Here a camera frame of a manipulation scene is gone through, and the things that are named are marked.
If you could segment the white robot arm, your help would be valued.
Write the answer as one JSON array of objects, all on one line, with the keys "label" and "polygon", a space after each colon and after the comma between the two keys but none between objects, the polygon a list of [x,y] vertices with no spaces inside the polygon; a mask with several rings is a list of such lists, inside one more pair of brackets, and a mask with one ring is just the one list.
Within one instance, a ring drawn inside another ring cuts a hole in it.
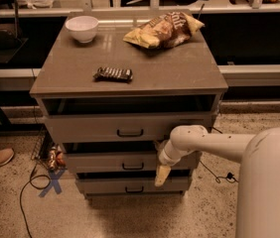
[{"label": "white robot arm", "polygon": [[201,125],[178,126],[158,146],[155,185],[194,152],[240,164],[235,238],[280,238],[280,127],[258,134],[213,134]]}]

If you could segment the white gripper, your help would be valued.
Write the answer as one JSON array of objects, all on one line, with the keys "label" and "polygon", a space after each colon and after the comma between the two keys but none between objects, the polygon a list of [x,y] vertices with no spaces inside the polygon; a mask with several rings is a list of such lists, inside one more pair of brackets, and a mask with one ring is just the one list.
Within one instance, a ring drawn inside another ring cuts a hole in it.
[{"label": "white gripper", "polygon": [[161,164],[156,169],[155,186],[162,186],[171,171],[170,166],[178,163],[182,157],[189,155],[193,148],[188,142],[172,139],[163,142],[153,141],[153,144]]}]

